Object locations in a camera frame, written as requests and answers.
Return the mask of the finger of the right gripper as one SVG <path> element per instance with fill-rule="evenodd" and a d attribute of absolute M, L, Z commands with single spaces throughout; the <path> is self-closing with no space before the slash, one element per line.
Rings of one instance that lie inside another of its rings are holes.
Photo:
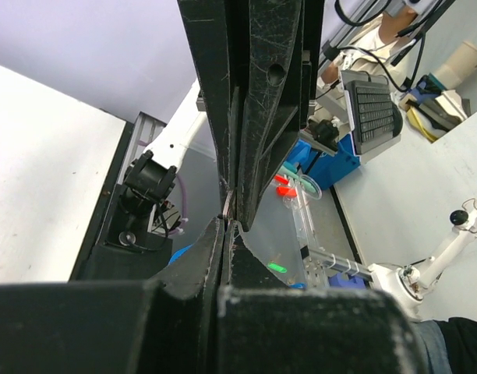
<path fill-rule="evenodd" d="M 233 202 L 234 149 L 231 144 L 230 40 L 225 1 L 179 1 L 179 12 L 193 58 L 207 120 L 214 140 L 222 213 Z"/>
<path fill-rule="evenodd" d="M 302 80 L 302 1 L 249 3 L 249 84 L 243 105 L 236 220 L 253 226 L 260 200 L 294 144 Z"/>

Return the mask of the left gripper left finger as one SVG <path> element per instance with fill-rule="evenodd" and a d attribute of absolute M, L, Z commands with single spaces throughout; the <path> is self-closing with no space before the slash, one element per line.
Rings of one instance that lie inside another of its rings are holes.
<path fill-rule="evenodd" d="M 211 373 L 221 229 L 147 280 L 0 286 L 0 373 Z"/>

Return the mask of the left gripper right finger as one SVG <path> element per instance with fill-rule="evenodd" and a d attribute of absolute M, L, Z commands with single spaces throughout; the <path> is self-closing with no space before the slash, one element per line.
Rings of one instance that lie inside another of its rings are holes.
<path fill-rule="evenodd" d="M 291 288 L 221 229 L 221 373 L 424 373 L 417 340 L 381 291 Z"/>

